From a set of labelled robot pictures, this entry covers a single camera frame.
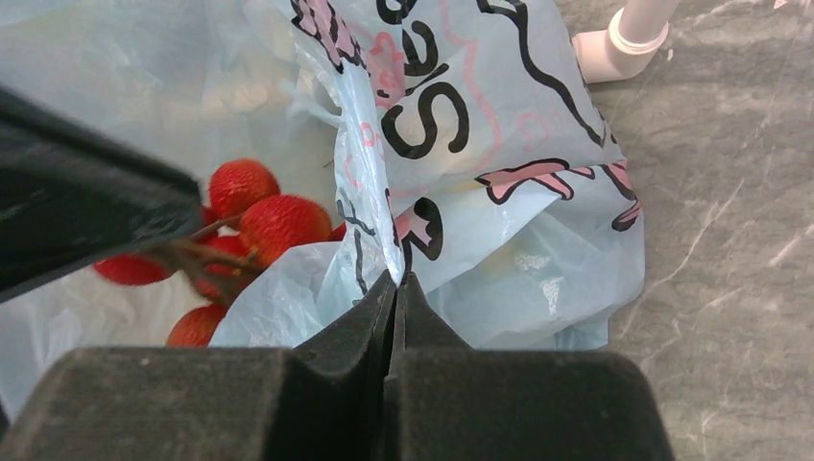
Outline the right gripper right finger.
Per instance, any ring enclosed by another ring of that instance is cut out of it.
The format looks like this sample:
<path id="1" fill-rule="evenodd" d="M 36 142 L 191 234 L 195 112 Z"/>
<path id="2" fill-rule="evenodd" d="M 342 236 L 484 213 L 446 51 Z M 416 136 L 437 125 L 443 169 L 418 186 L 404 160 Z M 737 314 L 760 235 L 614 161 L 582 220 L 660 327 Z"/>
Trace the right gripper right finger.
<path id="1" fill-rule="evenodd" d="M 613 352 L 484 351 L 398 287 L 384 380 L 385 460 L 671 460 L 656 399 Z"/>

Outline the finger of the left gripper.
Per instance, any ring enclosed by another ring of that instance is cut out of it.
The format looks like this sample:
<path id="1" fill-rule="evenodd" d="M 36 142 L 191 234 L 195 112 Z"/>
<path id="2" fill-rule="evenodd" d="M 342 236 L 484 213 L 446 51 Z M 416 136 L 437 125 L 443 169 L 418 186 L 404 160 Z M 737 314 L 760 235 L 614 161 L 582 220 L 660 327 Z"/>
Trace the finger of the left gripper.
<path id="1" fill-rule="evenodd" d="M 2 89 L 2 301 L 202 225 L 187 173 Z"/>

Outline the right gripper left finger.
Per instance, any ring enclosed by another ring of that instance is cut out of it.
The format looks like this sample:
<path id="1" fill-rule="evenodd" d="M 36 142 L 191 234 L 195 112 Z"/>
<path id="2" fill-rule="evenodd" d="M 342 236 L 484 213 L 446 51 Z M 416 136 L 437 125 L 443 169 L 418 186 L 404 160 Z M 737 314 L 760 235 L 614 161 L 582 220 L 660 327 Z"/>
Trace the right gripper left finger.
<path id="1" fill-rule="evenodd" d="M 396 287 L 292 348 L 83 348 L 40 381 L 5 460 L 329 460 L 368 455 Z"/>

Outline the light blue plastic bag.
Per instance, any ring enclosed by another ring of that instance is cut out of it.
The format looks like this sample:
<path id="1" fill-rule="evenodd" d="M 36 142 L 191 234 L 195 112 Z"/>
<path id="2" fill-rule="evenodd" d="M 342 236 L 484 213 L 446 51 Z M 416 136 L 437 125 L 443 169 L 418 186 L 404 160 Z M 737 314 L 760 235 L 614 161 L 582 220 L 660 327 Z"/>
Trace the light blue plastic bag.
<path id="1" fill-rule="evenodd" d="M 643 285 L 640 204 L 551 1 L 5 1 L 1 81 L 197 179 L 256 158 L 347 222 L 216 346 L 297 346 L 389 270 L 475 348 L 593 350 Z"/>

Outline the red fake fruit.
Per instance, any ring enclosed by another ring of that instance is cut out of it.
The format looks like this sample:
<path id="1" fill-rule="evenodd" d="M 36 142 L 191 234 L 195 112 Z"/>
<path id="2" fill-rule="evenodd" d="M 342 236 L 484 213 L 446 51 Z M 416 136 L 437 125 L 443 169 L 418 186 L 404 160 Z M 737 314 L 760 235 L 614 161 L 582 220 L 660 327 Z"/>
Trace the red fake fruit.
<path id="1" fill-rule="evenodd" d="M 295 247 L 339 241 L 347 229 L 333 225 L 318 203 L 282 193 L 274 173 L 254 158 L 220 165 L 207 191 L 199 230 L 92 266 L 100 278 L 122 286 L 185 276 L 206 303 L 175 323 L 165 341 L 169 347 L 208 346 L 237 297 L 272 263 Z"/>

